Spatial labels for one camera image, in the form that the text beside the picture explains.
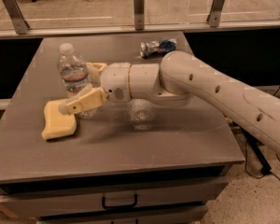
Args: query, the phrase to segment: table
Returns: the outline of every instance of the table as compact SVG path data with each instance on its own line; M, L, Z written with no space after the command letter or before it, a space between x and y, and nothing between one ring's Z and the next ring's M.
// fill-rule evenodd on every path
M224 116L201 99L154 106L148 131L127 122L127 105L106 103L74 135L45 141L43 108L66 97L56 63L70 42L88 62L160 63L142 59L140 42L177 39L181 32L45 38L0 120L0 203L39 223L184 223L228 184L243 154Z

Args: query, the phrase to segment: yellow sponge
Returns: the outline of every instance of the yellow sponge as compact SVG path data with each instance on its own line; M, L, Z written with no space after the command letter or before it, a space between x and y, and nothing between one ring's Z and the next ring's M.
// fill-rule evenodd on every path
M71 135L77 128L75 115L63 115L59 112L59 104L65 99L49 101L45 105L44 115L46 120L42 137L45 140Z

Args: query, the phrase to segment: drawer handle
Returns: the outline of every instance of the drawer handle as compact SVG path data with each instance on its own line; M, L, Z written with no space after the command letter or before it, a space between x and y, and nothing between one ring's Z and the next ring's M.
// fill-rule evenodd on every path
M139 222L138 222L138 219L136 219L135 221L134 221L134 224L138 224Z
M127 205L106 205L105 204L105 197L102 198L102 207L105 210L109 210L109 209L125 209L125 208L133 208L137 205L138 203L138 195L134 194L133 196L133 203L132 204L127 204Z

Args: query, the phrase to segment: clear plastic bottle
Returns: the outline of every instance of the clear plastic bottle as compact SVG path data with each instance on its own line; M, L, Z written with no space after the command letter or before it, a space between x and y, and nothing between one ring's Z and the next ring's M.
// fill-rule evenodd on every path
M83 57L75 51L72 44L61 44L59 52L58 72L63 79L68 97L73 97L90 84L87 66ZM82 119L90 119L95 112L96 109L93 109L83 111L77 115Z

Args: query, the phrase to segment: concrete floor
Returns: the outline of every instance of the concrete floor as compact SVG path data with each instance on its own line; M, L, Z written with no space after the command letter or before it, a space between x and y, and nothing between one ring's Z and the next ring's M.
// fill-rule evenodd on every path
M17 0L23 16L33 29L133 25L133 0ZM147 24L205 22L212 0L146 0ZM227 0L222 21L279 20L280 0ZM13 29L0 0L0 30ZM235 134L245 154L245 138ZM275 154L260 146L280 177ZM248 169L259 174L259 163L248 148ZM229 171L229 185L215 201L207 203L209 212L202 224L280 224L280 182L273 175L256 179L245 172L245 165ZM34 224L32 220L13 220L0 213L0 224Z

